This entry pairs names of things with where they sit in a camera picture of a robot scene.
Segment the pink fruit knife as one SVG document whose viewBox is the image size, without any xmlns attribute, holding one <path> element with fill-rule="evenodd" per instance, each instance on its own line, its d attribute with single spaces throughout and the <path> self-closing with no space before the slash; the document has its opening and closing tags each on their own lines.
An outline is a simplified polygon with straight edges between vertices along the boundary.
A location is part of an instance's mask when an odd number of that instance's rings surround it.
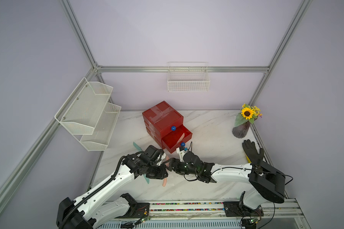
<svg viewBox="0 0 344 229">
<path fill-rule="evenodd" d="M 183 134 L 180 136 L 180 138 L 178 139 L 177 142 L 181 142 L 181 141 L 184 139 L 184 137 L 185 137 L 185 133 L 183 133 Z"/>
<path fill-rule="evenodd" d="M 166 159 L 166 160 L 165 160 L 165 163 L 164 163 L 164 164 L 165 164 L 166 167 L 169 167 L 169 164 L 170 164 L 170 163 L 168 162 L 168 160 L 170 159 L 169 156 L 167 155 L 165 159 Z M 166 184 L 167 184 L 167 178 L 164 178 L 164 179 L 163 179 L 163 184 L 162 184 L 162 186 L 165 187 Z"/>
</svg>

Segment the red drawer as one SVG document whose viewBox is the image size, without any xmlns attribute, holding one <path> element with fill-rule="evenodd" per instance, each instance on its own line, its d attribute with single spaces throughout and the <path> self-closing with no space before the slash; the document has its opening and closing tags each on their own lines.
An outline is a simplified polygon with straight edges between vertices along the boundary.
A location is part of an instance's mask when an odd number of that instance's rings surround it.
<svg viewBox="0 0 344 229">
<path fill-rule="evenodd" d="M 177 142 L 180 136 L 185 133 L 185 137 L 181 142 Z M 179 148 L 181 143 L 187 143 L 189 140 L 191 140 L 193 136 L 193 133 L 189 131 L 184 125 L 181 125 L 176 128 L 176 130 L 171 131 L 169 134 L 167 134 L 165 137 L 163 137 L 162 144 L 163 146 L 169 151 L 169 153 L 174 153 L 177 148 Z"/>
</svg>

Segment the red drawer cabinet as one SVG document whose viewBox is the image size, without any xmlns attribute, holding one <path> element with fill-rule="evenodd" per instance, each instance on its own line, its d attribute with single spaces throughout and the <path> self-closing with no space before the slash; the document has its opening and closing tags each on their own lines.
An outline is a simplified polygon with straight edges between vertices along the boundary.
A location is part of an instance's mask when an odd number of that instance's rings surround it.
<svg viewBox="0 0 344 229">
<path fill-rule="evenodd" d="M 142 112 L 142 117 L 147 133 L 162 149 L 166 148 L 161 139 L 176 130 L 177 127 L 184 125 L 183 115 L 165 101 Z M 181 145 L 187 147 L 187 143 L 181 143 Z"/>
</svg>

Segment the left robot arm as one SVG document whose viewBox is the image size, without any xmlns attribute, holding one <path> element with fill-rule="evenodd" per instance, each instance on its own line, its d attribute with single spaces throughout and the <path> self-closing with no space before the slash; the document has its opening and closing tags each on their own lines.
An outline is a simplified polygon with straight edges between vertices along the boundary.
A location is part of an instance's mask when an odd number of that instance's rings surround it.
<svg viewBox="0 0 344 229">
<path fill-rule="evenodd" d="M 145 151 L 122 156 L 115 171 L 98 185 L 71 200 L 65 198 L 59 204 L 56 225 L 60 229 L 96 229 L 106 222 L 135 215 L 137 201 L 128 193 L 116 201 L 107 203 L 121 187 L 134 181 L 139 176 L 149 179 L 164 179 L 168 176 L 165 165 L 161 162 L 165 152 L 154 146 Z"/>
</svg>

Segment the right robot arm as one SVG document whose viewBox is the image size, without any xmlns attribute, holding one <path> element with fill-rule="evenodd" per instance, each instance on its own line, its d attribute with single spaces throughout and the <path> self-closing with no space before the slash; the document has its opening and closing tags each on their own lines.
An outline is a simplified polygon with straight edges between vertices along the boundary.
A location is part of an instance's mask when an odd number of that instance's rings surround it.
<svg viewBox="0 0 344 229">
<path fill-rule="evenodd" d="M 250 184 L 242 192 L 233 212 L 248 216 L 256 212 L 265 202 L 282 204 L 285 201 L 286 175 L 261 159 L 240 166 L 224 166 L 215 163 L 181 161 L 171 158 L 167 161 L 168 171 L 179 175 L 195 175 L 203 183 L 239 182 Z"/>
</svg>

